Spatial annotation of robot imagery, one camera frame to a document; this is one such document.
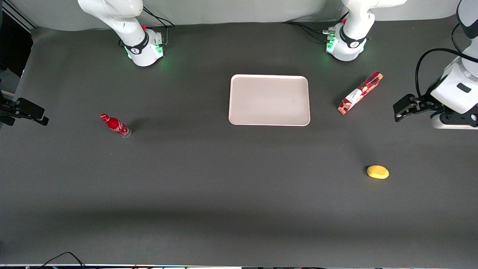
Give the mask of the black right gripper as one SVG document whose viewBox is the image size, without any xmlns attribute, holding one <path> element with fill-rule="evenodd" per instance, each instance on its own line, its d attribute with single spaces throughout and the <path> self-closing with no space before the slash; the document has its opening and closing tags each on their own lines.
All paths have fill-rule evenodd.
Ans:
<svg viewBox="0 0 478 269">
<path fill-rule="evenodd" d="M 20 112 L 31 118 L 34 118 L 34 121 L 42 126 L 47 126 L 49 123 L 49 118 L 43 117 L 44 109 L 33 102 L 24 99 L 18 98 L 17 100 L 4 97 L 0 94 L 0 122 L 2 124 L 13 126 L 15 122 L 16 113 Z"/>
</svg>

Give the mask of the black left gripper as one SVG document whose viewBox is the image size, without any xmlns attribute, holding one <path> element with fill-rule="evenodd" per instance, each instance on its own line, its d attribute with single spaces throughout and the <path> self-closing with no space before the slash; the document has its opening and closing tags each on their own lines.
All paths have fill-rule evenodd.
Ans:
<svg viewBox="0 0 478 269">
<path fill-rule="evenodd" d="M 409 108 L 415 107 L 416 112 L 443 112 L 444 106 L 431 95 L 415 97 L 413 94 L 406 94 L 398 100 L 398 107 L 393 107 L 395 122 L 401 121 L 409 114 Z"/>
</svg>

